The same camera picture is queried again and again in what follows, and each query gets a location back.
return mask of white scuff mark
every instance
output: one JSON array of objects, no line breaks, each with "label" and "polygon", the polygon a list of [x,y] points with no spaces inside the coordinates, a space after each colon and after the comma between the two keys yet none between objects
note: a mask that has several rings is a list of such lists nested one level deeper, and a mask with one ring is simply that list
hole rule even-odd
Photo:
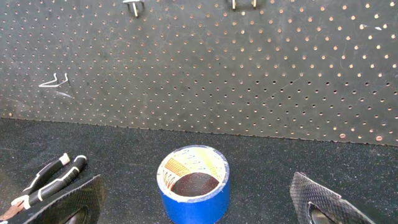
[{"label": "white scuff mark", "polygon": [[66,94],[66,93],[62,93],[62,92],[59,92],[59,91],[56,91],[57,92],[57,95],[61,95],[61,96],[66,96],[66,97],[69,97],[69,98],[73,98],[73,97],[71,97],[70,95],[68,95],[68,94]]}]

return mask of blue tape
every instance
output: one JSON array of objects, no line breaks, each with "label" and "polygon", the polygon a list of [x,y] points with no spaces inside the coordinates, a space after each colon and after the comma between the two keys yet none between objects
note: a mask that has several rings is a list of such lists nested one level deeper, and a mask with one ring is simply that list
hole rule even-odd
[{"label": "blue tape", "polygon": [[177,224],[210,224],[217,222],[227,211],[229,204],[229,166],[225,157],[208,146],[187,146],[179,150],[186,149],[188,147],[206,147],[212,149],[217,153],[225,165],[225,176],[224,181],[219,184],[216,189],[214,189],[209,194],[198,196],[198,197],[183,197],[183,200],[176,200],[175,194],[169,189],[161,187],[163,183],[159,183],[159,171],[157,182],[160,188],[160,194],[162,196],[165,211],[170,219]]}]

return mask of tape roll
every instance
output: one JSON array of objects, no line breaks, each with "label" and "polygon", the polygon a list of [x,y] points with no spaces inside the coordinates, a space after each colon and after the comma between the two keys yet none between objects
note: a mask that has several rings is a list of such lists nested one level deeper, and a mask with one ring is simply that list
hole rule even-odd
[{"label": "tape roll", "polygon": [[[195,174],[211,176],[218,183],[213,189],[197,185],[202,188],[199,190],[209,190],[203,195],[187,196],[186,193],[174,192],[176,186],[181,186],[178,181]],[[225,157],[212,147],[182,147],[170,153],[160,164],[157,185],[166,213],[174,223],[215,223],[229,204],[229,165]]]}]

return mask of pliers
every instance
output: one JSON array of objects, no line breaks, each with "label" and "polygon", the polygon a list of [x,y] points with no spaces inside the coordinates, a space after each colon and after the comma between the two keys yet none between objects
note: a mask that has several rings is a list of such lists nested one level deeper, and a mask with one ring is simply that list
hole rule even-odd
[{"label": "pliers", "polygon": [[87,158],[83,155],[76,156],[73,163],[68,169],[58,178],[44,185],[51,176],[56,173],[63,166],[70,162],[68,154],[64,153],[56,161],[47,164],[41,169],[29,185],[22,191],[21,196],[11,202],[11,207],[3,215],[0,216],[0,221],[7,220],[17,215],[23,209],[30,209],[31,206],[49,198],[51,195],[65,188],[70,184],[80,173]]}]

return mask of duct tape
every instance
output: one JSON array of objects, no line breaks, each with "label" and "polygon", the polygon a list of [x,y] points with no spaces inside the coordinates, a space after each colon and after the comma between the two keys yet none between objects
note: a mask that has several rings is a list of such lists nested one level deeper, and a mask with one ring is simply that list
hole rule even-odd
[{"label": "duct tape", "polygon": [[229,165],[212,147],[182,147],[160,164],[157,185],[174,223],[215,223],[228,208]]}]

